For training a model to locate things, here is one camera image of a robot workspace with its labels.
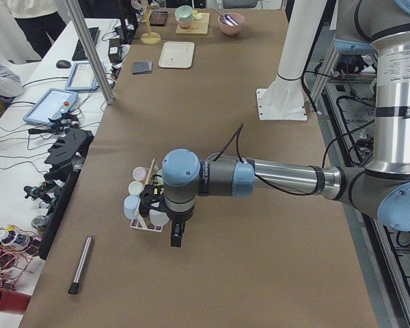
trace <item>wooden cutting board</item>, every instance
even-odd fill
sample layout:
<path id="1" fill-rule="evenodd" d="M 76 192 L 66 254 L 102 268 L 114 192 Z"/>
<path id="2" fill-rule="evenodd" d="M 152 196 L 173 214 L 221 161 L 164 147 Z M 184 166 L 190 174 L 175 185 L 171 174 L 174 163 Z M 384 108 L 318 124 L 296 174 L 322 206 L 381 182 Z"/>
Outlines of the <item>wooden cutting board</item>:
<path id="1" fill-rule="evenodd" d="M 176 25 L 176 34 L 184 36 L 207 36 L 208 25 L 210 24 L 210 13 L 202 12 L 202 20 L 193 20 L 193 24 L 188 29 L 183 29 Z"/>

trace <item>black box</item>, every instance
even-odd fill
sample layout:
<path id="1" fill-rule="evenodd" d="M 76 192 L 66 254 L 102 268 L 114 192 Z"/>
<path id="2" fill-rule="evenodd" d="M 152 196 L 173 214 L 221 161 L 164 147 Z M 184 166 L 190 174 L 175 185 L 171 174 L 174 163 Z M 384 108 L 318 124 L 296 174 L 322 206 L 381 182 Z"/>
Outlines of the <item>black box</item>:
<path id="1" fill-rule="evenodd" d="M 122 47 L 120 39 L 109 39 L 108 58 L 111 64 L 122 62 Z"/>

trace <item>marker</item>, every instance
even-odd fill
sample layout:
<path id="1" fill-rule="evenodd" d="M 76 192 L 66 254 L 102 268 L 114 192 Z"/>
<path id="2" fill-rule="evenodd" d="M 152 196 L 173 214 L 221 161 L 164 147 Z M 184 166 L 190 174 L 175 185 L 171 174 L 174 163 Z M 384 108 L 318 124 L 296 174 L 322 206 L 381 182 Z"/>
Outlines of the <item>marker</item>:
<path id="1" fill-rule="evenodd" d="M 83 246 L 83 251 L 81 255 L 81 259 L 77 266 L 76 274 L 74 275 L 73 282 L 70 285 L 70 289 L 68 290 L 68 294 L 76 295 L 79 293 L 79 284 L 81 282 L 82 272 L 85 268 L 85 264 L 87 262 L 88 254 L 90 253 L 90 247 L 93 243 L 93 237 L 87 237 L 87 241 Z"/>

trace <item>red mug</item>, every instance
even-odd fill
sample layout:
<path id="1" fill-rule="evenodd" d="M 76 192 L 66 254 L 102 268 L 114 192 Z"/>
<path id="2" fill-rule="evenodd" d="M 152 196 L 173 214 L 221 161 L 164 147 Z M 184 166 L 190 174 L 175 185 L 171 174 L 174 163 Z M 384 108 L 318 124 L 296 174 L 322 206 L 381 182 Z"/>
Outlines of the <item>red mug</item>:
<path id="1" fill-rule="evenodd" d="M 0 311 L 13 314 L 24 314 L 30 302 L 30 295 L 0 288 Z"/>

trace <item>brown table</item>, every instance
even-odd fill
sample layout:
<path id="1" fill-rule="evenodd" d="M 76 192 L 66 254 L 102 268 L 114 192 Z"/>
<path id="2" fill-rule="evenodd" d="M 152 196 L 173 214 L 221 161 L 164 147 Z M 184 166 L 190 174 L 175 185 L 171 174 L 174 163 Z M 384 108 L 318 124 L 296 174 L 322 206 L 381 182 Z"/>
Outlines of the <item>brown table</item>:
<path id="1" fill-rule="evenodd" d="M 204 158 L 241 122 L 245 156 L 320 163 L 314 114 L 258 119 L 255 90 L 275 78 L 284 12 L 241 12 L 246 26 L 236 37 L 223 35 L 211 12 L 206 37 L 176 36 L 171 14 L 154 28 L 162 42 L 134 42 L 21 328 L 377 326 L 339 203 L 268 189 L 200 198 L 180 249 L 169 246 L 169 226 L 140 232 L 123 215 L 135 167 L 174 148 Z M 174 40 L 195 43 L 192 68 L 157 66 Z M 152 74 L 131 74 L 141 60 L 154 62 Z M 81 292 L 68 295 L 88 235 L 95 243 Z"/>

